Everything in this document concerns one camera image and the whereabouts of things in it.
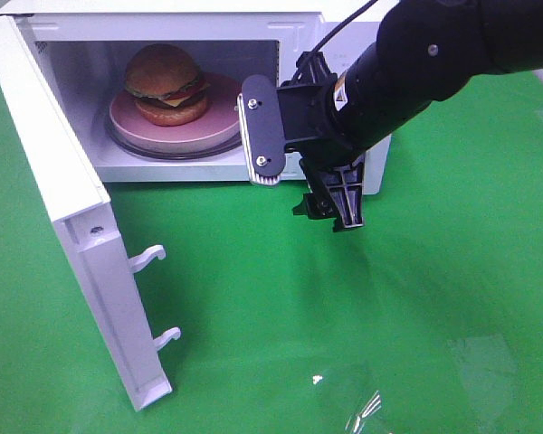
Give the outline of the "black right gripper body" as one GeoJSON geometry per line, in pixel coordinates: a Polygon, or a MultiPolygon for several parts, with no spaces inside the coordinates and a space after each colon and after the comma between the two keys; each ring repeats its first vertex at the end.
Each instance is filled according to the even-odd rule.
{"type": "Polygon", "coordinates": [[[319,82],[287,83],[276,89],[286,144],[300,154],[303,170],[332,170],[354,164],[365,140],[351,126],[366,98],[354,72],[330,73],[319,82]]]}

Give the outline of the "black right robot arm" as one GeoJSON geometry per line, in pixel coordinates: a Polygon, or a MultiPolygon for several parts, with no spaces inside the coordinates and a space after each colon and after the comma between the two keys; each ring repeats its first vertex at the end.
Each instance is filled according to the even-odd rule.
{"type": "Polygon", "coordinates": [[[543,1],[402,1],[341,74],[319,48],[279,90],[286,150],[309,192],[294,213],[361,227],[365,152],[482,74],[543,69],[543,1]]]}

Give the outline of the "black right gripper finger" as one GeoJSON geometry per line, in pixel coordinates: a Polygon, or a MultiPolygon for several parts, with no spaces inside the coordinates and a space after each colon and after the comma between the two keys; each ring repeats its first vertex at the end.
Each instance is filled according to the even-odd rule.
{"type": "Polygon", "coordinates": [[[303,52],[296,61],[294,75],[284,81],[280,88],[330,88],[334,86],[337,79],[338,75],[329,69],[323,52],[303,52]]]}
{"type": "Polygon", "coordinates": [[[354,162],[319,169],[302,158],[300,168],[310,191],[292,208],[293,215],[310,220],[332,219],[334,232],[350,231],[364,225],[362,214],[365,157],[354,162]]]}

